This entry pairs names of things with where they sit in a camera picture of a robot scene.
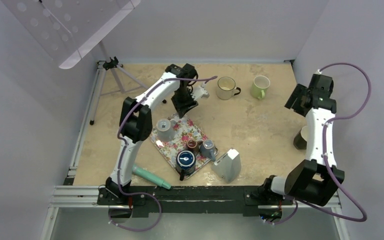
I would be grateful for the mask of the grey mug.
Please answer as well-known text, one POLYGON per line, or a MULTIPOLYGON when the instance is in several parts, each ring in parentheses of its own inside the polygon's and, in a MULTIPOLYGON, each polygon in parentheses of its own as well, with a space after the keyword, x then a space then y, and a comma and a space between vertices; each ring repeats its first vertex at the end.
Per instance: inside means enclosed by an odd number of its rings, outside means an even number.
POLYGON ((175 137, 174 120, 160 119, 156 123, 157 138, 162 142, 171 142, 175 137))

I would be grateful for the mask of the cream mug black handle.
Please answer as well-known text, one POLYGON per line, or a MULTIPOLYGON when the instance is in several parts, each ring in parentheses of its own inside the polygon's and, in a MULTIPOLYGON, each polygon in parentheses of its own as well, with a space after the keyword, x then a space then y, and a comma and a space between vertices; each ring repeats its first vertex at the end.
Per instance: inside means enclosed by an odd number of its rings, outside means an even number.
POLYGON ((216 95, 221 100, 229 100, 233 96, 239 95, 241 91, 241 88, 231 77, 223 76, 217 81, 216 95))

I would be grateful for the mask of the blue-grey small mug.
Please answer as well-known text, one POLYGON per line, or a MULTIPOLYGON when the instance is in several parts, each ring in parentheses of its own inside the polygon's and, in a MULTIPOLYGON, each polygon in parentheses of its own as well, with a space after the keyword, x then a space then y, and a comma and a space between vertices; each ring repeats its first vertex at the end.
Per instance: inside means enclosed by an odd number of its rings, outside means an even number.
POLYGON ((216 161, 216 148, 214 142, 210 139, 204 140, 201 143, 199 153, 202 157, 210 159, 212 162, 216 161))

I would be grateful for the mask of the light green mug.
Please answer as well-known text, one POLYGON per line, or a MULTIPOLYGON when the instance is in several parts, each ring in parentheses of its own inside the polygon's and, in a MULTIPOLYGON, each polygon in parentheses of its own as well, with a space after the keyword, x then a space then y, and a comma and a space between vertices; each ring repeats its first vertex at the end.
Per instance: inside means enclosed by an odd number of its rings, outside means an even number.
POLYGON ((253 98, 263 100, 266 97, 266 92, 271 85, 271 81, 264 75, 256 76, 252 82, 250 95, 253 98))

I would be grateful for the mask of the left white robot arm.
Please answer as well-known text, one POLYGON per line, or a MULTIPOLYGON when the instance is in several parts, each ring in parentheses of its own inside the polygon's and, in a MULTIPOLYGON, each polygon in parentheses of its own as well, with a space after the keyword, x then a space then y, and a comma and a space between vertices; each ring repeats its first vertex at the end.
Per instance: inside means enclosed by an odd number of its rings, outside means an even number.
POLYGON ((135 98, 127 97, 122 104, 117 138, 120 152, 116 166, 105 182, 109 197, 118 205, 129 199, 133 164, 142 143, 153 130, 152 112, 167 97, 179 117, 198 106, 190 82, 198 79, 198 72, 191 64, 180 67, 169 65, 159 80, 135 98))

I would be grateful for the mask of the brown small mug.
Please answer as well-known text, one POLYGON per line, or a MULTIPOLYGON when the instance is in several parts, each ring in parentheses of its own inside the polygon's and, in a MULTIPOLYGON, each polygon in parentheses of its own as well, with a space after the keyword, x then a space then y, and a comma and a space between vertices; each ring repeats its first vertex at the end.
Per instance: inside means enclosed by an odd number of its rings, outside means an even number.
POLYGON ((200 146, 203 143, 202 140, 189 139, 186 143, 186 150, 192 152, 195 156, 200 152, 200 146))

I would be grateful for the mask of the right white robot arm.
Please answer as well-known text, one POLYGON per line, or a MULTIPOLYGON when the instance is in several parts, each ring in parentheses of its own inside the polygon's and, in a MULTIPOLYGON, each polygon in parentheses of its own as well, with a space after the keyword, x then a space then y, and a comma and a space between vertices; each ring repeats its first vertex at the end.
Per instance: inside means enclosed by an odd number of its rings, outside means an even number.
POLYGON ((338 169, 333 154, 333 119, 337 102, 331 98, 333 78, 315 73, 308 86, 297 84, 285 108, 305 117, 307 140, 305 158, 287 177, 271 175, 258 188, 268 204, 290 196, 325 206, 343 183, 345 173, 338 169))

